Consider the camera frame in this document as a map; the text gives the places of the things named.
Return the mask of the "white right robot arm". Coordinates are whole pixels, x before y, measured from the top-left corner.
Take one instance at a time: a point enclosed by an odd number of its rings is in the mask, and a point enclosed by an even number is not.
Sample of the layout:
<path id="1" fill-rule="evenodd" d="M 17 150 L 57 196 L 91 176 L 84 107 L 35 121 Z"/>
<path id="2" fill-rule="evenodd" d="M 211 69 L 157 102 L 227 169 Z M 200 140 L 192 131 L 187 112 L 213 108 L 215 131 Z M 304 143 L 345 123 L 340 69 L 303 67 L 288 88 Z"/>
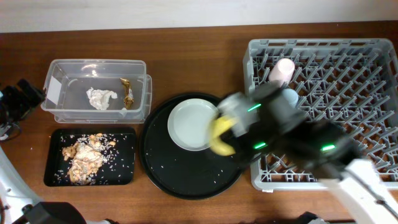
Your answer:
<path id="1" fill-rule="evenodd" d="M 287 156 L 343 204 L 356 223 L 397 223 L 397 201 L 358 143 L 328 120 L 308 121 L 283 89 L 266 83 L 218 104 L 209 126 L 210 149 L 246 167 L 268 153 Z"/>

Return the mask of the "white tissue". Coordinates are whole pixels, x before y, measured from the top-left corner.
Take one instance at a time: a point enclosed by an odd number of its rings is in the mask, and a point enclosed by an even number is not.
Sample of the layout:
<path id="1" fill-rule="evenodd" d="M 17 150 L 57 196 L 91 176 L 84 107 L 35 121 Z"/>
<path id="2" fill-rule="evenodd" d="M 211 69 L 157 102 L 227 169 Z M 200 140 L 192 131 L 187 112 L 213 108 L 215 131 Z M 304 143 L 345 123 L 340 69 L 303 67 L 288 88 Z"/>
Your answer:
<path id="1" fill-rule="evenodd" d="M 90 88 L 86 91 L 89 103 L 97 110 L 107 110 L 109 107 L 110 99 L 117 99 L 116 92 L 111 90 L 94 90 Z"/>

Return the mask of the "blue cup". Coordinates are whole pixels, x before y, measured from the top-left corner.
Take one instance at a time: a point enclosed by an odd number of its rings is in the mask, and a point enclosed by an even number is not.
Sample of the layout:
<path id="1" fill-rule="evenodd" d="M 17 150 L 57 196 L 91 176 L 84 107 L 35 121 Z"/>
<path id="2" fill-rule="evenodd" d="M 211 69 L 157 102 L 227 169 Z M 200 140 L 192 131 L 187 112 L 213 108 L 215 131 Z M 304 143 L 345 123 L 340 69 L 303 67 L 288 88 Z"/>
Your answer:
<path id="1" fill-rule="evenodd" d="M 298 93 L 290 88 L 285 88 L 282 90 L 283 97 L 288 101 L 289 105 L 293 108 L 296 107 L 297 102 L 299 100 Z"/>

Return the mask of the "pink cup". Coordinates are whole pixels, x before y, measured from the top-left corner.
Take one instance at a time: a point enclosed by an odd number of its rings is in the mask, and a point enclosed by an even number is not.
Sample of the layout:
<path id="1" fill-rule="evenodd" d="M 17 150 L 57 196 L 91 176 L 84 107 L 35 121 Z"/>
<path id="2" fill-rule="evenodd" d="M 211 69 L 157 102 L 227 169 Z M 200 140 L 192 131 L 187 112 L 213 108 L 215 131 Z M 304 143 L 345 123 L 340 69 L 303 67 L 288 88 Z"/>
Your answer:
<path id="1" fill-rule="evenodd" d="M 280 59 L 271 70 L 268 80 L 279 86 L 288 85 L 295 71 L 295 64 L 289 58 Z"/>

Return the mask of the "grey round plate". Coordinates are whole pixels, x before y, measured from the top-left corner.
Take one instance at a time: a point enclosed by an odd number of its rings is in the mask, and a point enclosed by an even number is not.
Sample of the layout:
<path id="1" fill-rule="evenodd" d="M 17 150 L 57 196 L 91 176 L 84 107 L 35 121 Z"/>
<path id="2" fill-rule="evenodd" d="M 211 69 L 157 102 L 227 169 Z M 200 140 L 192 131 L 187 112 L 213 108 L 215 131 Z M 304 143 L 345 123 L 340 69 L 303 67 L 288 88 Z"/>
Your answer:
<path id="1" fill-rule="evenodd" d="M 177 146 L 187 151 L 209 148 L 208 127 L 217 112 L 216 106 L 207 100 L 183 100 L 169 114 L 169 136 Z"/>

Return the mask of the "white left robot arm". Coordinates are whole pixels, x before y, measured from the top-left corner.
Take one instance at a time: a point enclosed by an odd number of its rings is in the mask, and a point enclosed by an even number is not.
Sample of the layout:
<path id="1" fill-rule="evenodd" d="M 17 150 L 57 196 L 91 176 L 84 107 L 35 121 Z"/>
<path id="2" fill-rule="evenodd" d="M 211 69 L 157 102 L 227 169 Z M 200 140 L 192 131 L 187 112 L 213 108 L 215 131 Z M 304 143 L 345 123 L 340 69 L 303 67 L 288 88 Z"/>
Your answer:
<path id="1" fill-rule="evenodd" d="M 19 122 L 38 107 L 45 93 L 21 79 L 1 90 L 1 142 L 21 134 Z M 83 215 L 67 202 L 44 202 L 22 179 L 1 151 L 1 223 L 86 223 Z"/>

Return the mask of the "yellow bowl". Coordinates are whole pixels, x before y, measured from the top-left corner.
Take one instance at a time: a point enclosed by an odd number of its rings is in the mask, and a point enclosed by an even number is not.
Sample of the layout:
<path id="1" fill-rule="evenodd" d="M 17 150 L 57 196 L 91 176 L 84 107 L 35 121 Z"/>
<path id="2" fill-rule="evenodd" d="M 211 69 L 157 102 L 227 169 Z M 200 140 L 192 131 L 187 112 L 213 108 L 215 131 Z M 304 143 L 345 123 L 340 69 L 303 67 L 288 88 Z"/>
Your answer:
<path id="1" fill-rule="evenodd" d="M 236 123 L 236 119 L 229 116 L 220 116 L 210 123 L 209 146 L 215 154 L 219 156 L 232 156 L 236 153 L 234 147 L 221 138 L 221 136 L 230 131 Z"/>

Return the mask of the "gold snack wrapper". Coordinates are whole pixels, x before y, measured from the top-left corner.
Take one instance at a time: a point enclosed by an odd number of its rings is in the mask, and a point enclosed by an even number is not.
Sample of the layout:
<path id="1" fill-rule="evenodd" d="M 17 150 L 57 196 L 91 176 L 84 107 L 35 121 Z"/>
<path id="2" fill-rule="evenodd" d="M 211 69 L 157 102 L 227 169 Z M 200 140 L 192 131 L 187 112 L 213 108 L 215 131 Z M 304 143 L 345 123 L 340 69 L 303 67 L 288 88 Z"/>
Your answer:
<path id="1" fill-rule="evenodd" d="M 126 78 L 120 78 L 120 81 L 122 83 L 122 86 L 124 87 L 124 105 L 127 110 L 132 108 L 132 105 L 134 104 L 134 97 L 132 93 L 132 87 L 131 83 L 128 79 Z"/>

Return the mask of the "nuts and rice food waste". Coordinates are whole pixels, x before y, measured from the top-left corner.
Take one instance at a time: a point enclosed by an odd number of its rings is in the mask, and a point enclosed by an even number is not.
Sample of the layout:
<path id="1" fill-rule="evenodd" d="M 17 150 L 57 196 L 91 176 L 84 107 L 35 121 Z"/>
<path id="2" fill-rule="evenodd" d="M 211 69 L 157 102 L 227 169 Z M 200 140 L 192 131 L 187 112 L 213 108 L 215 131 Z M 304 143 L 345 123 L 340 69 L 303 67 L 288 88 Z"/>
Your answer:
<path id="1" fill-rule="evenodd" d="M 101 151 L 106 146 L 115 146 L 115 141 L 102 142 L 102 134 L 91 134 L 83 142 L 74 142 L 71 146 L 62 148 L 62 156 L 65 161 L 71 160 L 72 167 L 67 175 L 74 185 L 89 185 L 88 178 L 96 174 L 106 161 Z"/>

